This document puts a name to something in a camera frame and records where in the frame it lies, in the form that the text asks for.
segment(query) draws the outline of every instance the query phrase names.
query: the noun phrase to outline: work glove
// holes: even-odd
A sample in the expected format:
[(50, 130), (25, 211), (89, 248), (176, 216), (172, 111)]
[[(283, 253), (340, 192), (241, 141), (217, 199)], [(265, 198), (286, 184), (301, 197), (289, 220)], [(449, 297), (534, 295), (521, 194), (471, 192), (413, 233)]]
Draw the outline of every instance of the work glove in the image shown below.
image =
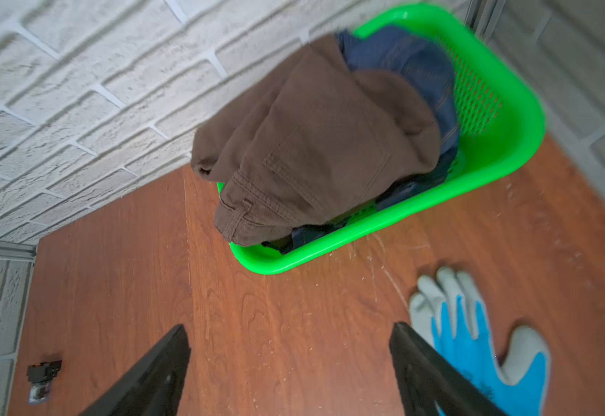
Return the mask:
[(547, 391), (550, 353), (541, 335), (520, 326), (506, 360), (494, 354), (485, 302), (465, 271), (440, 268), (438, 282), (418, 279), (411, 297), (411, 326), (464, 378), (509, 416), (540, 415)]

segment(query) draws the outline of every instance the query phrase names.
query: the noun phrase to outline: small black object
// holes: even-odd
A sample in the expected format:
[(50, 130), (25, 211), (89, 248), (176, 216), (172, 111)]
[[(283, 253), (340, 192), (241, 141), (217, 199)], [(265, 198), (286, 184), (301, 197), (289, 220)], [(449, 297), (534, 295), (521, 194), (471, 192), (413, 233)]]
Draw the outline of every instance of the small black object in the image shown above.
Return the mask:
[(28, 381), (32, 383), (28, 403), (40, 404), (49, 399), (51, 392), (51, 381), (62, 369), (62, 360), (50, 363), (39, 363), (28, 366)]
[(174, 326), (80, 416), (175, 416), (190, 355), (185, 327)]
[(398, 322), (390, 355), (406, 416), (506, 416), (434, 351), (409, 325)]

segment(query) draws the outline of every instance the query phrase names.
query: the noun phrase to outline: wooden floor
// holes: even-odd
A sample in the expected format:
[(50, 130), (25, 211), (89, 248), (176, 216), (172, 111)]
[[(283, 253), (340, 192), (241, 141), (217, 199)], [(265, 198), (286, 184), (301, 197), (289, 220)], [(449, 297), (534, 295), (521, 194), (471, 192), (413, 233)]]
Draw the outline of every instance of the wooden floor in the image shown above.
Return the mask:
[[(174, 324), (192, 358), (180, 415), (402, 415), (388, 337), (416, 277), (473, 273), (496, 348), (526, 322), (553, 355), (546, 415), (605, 415), (605, 206), (551, 140), (507, 178), (278, 276), (213, 227), (182, 168), (45, 237), (9, 414), (76, 415)], [(28, 364), (61, 357), (48, 403)]]

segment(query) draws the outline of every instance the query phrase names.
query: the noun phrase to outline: green laundry basket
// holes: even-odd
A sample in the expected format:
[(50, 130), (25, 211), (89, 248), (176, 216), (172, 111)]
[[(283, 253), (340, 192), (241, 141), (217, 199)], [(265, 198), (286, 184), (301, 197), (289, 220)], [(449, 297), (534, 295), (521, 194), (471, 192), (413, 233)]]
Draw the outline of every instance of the green laundry basket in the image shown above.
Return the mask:
[[(430, 38), (454, 61), (455, 105), (462, 135), (459, 152), (440, 186), (376, 212), (356, 213), (347, 226), (309, 244), (280, 254), (262, 245), (231, 243), (235, 258), (250, 271), (277, 274), (306, 263), (369, 233), (482, 187), (521, 167), (540, 146), (545, 118), (537, 99), (473, 33), (455, 17), (429, 4), (403, 5), (384, 12), (355, 31), (368, 37), (386, 25), (397, 25)], [(223, 184), (218, 184), (221, 191)]]

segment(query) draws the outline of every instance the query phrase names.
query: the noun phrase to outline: denim clothing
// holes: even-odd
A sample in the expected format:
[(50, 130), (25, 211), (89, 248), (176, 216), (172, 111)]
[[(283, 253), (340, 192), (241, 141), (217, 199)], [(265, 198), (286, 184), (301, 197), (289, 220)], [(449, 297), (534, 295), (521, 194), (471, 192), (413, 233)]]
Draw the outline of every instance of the denim clothing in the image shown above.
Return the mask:
[(336, 34), (350, 71), (387, 69), (403, 76), (423, 96), (441, 130), (441, 154), (457, 147), (459, 125), (453, 97), (453, 62), (436, 44), (404, 29), (386, 26), (359, 39), (348, 31)]

